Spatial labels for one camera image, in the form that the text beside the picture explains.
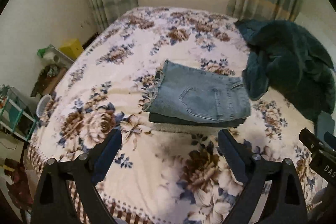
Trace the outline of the blue folded jeans right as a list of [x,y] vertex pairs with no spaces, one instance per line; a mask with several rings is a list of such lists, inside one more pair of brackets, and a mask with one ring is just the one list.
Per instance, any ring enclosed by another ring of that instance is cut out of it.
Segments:
[[326,132],[334,135],[335,120],[331,117],[329,113],[322,111],[317,118],[317,123],[315,124],[315,135],[316,137],[325,143],[324,135]]

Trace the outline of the green white shelf rack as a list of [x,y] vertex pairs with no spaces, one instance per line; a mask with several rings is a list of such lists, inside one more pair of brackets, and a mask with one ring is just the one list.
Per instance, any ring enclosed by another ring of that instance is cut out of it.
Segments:
[[17,89],[1,85],[1,130],[29,142],[37,123],[36,114]]

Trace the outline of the clear plastic cup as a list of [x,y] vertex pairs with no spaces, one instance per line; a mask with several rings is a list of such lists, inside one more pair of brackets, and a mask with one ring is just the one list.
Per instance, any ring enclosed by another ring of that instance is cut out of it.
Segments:
[[52,100],[52,96],[49,94],[44,95],[37,104],[36,115],[41,118],[48,103]]

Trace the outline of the dark green plush blanket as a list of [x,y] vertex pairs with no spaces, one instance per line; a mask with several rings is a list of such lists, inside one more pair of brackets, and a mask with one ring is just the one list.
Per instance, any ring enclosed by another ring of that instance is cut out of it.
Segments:
[[333,61],[306,28],[287,20],[254,19],[238,20],[235,27],[250,49],[242,78],[251,100],[273,88],[312,122],[322,112],[334,112]]

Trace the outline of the wooden bedside stand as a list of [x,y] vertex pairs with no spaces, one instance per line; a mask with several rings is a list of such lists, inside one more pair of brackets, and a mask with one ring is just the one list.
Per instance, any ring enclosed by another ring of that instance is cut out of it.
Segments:
[[66,72],[66,68],[58,67],[55,64],[47,65],[39,73],[30,97],[35,98],[37,95],[42,97],[46,94],[52,94]]

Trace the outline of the yellow box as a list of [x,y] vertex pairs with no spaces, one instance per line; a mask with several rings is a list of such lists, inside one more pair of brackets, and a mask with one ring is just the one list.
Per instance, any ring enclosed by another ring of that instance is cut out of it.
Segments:
[[59,50],[72,60],[76,60],[84,51],[79,39],[67,40],[60,46]]

